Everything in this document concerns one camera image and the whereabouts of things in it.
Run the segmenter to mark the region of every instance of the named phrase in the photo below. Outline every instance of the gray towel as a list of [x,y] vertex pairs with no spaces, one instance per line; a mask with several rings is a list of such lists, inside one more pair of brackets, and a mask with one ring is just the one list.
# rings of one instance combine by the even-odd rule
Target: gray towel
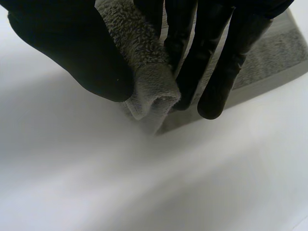
[[99,0],[96,8],[134,72],[134,93],[121,106],[143,131],[155,134],[180,99],[164,47],[131,0]]

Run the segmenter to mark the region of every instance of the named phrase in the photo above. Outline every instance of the folded towel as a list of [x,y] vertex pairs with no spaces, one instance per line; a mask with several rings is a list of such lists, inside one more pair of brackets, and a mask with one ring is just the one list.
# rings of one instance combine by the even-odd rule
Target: folded towel
[[95,6],[134,72],[134,93],[121,106],[143,131],[155,134],[180,99],[164,47],[131,0],[99,0]]

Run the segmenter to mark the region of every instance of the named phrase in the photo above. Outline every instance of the white table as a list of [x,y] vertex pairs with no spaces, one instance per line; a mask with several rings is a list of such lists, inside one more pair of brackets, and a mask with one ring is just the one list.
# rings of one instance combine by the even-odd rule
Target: white table
[[[307,6],[291,10],[308,39]],[[1,231],[289,231],[308,215],[308,75],[148,139],[5,15]]]

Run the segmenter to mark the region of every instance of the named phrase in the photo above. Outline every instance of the terry cloth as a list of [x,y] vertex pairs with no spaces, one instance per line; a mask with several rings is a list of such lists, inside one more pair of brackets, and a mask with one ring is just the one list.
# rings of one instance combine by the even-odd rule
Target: terry cloth
[[99,0],[96,8],[134,72],[134,93],[121,107],[143,131],[155,134],[180,99],[167,53],[131,0]]

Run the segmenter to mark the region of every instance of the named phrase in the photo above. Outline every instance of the black glove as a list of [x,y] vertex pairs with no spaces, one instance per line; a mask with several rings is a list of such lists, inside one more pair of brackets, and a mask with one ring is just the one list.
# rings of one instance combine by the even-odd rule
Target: black glove
[[133,74],[95,0],[0,0],[16,34],[53,59],[85,89],[115,102],[133,92]]

